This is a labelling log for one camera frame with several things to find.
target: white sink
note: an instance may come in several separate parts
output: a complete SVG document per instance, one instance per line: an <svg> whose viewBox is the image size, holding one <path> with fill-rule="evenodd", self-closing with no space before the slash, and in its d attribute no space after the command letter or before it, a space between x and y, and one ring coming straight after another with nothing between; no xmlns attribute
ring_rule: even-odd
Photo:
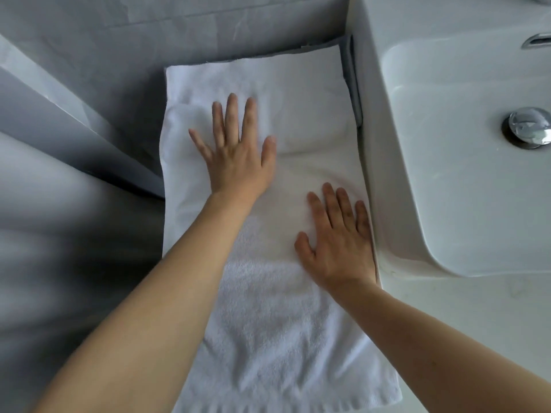
<svg viewBox="0 0 551 413"><path fill-rule="evenodd" d="M551 9L352 0L348 27L380 268L551 272L551 146L520 149L501 133L515 109L551 110L551 47L521 49L551 32Z"/></svg>

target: folded towel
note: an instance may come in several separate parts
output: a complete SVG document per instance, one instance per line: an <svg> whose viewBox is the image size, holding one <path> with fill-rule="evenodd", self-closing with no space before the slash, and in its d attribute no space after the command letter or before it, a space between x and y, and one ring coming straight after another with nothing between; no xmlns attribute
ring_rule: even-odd
<svg viewBox="0 0 551 413"><path fill-rule="evenodd" d="M299 230L315 238L308 191L320 193L330 181L351 200L367 200L339 47L170 67L166 80L164 253L210 194L187 130L196 128L214 147L213 101L224 104L235 92L242 120L245 99L255 97L259 144L269 134L278 140L275 179L239 233L174 411L340 412L399 401L394 368L312 282L293 248Z"/></svg>

